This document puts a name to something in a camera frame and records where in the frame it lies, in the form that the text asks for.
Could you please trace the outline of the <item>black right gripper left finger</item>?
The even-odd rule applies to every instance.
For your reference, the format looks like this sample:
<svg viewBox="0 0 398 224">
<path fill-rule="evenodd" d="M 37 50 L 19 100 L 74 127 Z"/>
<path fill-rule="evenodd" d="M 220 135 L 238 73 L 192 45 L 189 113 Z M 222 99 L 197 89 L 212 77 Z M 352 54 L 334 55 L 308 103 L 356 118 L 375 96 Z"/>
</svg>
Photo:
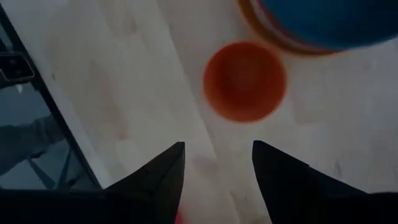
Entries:
<svg viewBox="0 0 398 224">
<path fill-rule="evenodd" d="M 176 142 L 104 191 L 116 223 L 175 223 L 185 172 L 185 143 Z"/>
</svg>

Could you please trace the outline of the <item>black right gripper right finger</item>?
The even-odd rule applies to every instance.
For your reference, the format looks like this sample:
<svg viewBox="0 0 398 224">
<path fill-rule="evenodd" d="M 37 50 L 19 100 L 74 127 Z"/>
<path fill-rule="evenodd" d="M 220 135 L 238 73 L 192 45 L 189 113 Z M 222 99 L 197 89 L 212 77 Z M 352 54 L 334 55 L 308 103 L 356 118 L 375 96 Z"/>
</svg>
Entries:
<svg viewBox="0 0 398 224">
<path fill-rule="evenodd" d="M 273 224 L 307 223 L 324 198 L 366 195 L 264 141 L 253 142 L 252 163 Z"/>
</svg>

